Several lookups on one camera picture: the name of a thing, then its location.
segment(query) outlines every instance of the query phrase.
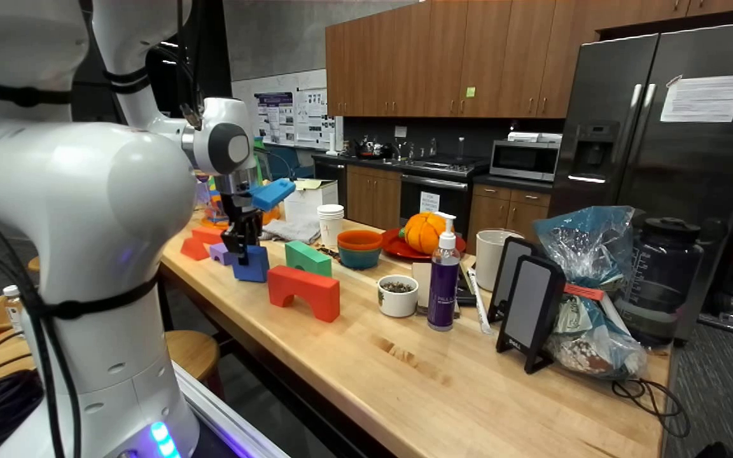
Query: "oven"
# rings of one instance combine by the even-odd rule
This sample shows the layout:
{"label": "oven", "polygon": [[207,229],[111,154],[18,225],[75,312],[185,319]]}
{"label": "oven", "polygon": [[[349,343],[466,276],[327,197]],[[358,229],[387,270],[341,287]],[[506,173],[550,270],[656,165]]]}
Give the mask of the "oven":
{"label": "oven", "polygon": [[403,173],[400,179],[400,219],[403,225],[418,211],[453,215],[453,229],[467,238],[471,179],[432,179]]}

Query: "paper sign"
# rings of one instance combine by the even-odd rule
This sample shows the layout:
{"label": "paper sign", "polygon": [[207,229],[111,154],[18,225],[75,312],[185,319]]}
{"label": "paper sign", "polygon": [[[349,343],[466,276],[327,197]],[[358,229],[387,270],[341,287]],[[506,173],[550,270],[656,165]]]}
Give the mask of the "paper sign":
{"label": "paper sign", "polygon": [[420,215],[422,211],[439,211],[439,193],[420,191]]}
{"label": "paper sign", "polygon": [[733,76],[672,81],[661,123],[733,123]]}

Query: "wall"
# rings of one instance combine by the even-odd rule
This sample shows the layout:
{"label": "wall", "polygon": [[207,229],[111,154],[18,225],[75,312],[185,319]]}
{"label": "wall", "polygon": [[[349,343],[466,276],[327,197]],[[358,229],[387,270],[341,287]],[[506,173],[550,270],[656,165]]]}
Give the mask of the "wall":
{"label": "wall", "polygon": [[418,0],[223,0],[232,81],[319,72],[330,23]]}

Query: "upper cabinet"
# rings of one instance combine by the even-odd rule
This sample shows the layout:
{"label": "upper cabinet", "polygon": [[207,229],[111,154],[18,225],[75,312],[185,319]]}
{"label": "upper cabinet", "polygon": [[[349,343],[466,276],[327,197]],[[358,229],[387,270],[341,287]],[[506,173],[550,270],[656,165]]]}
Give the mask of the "upper cabinet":
{"label": "upper cabinet", "polygon": [[427,0],[325,32],[327,112],[551,118],[604,29],[710,15],[733,0]]}

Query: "floor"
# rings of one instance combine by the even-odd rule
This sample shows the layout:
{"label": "floor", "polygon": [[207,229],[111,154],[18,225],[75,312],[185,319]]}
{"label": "floor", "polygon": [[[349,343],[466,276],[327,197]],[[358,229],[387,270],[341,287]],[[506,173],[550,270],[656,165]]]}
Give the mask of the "floor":
{"label": "floor", "polygon": [[[175,328],[200,328],[213,335],[210,323],[175,291],[167,293]],[[301,417],[296,417],[252,371],[237,359],[222,359],[223,401],[270,441],[291,455],[334,455]],[[713,443],[733,455],[733,335],[696,327],[685,350],[672,359],[672,393],[685,403],[691,434],[667,439],[663,455],[690,458]]]}

